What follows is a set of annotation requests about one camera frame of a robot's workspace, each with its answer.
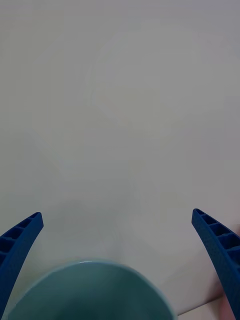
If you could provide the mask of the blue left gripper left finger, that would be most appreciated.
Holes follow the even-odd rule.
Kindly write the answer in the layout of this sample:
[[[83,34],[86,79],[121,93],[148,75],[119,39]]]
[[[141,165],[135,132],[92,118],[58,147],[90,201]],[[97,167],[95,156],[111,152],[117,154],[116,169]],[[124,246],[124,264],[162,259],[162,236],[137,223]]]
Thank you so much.
[[[44,227],[36,212],[0,236],[0,317],[3,316],[25,259]]]

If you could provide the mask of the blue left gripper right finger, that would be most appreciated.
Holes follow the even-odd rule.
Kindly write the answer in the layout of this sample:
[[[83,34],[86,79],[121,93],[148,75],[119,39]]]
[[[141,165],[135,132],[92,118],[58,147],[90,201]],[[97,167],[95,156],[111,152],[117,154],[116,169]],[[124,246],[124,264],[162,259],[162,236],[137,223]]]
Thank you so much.
[[[240,237],[207,213],[195,208],[191,223],[220,280],[235,319],[240,319]]]

